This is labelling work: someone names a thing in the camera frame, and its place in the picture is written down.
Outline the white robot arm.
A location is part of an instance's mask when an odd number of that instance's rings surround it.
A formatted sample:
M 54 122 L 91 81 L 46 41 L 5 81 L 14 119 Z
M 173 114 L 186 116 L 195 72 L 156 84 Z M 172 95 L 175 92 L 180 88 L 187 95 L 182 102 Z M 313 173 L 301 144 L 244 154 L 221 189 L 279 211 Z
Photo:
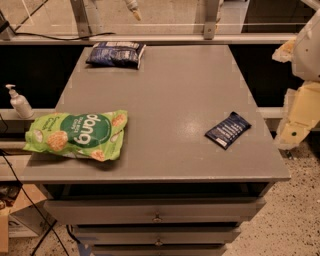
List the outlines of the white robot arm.
M 287 90 L 276 131 L 277 147 L 291 150 L 320 122 L 320 10 L 294 39 L 275 50 L 272 59 L 290 61 L 293 75 L 303 80 L 297 90 Z

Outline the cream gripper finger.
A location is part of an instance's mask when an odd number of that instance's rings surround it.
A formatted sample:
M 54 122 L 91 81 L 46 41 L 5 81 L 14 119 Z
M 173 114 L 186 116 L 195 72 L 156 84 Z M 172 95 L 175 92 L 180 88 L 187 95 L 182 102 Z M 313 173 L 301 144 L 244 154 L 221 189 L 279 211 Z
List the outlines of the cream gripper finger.
M 288 62 L 292 60 L 295 39 L 288 40 L 276 49 L 272 55 L 272 59 L 278 62 Z
M 297 90 L 288 89 L 274 139 L 281 150 L 297 147 L 320 122 L 320 83 L 305 81 Z

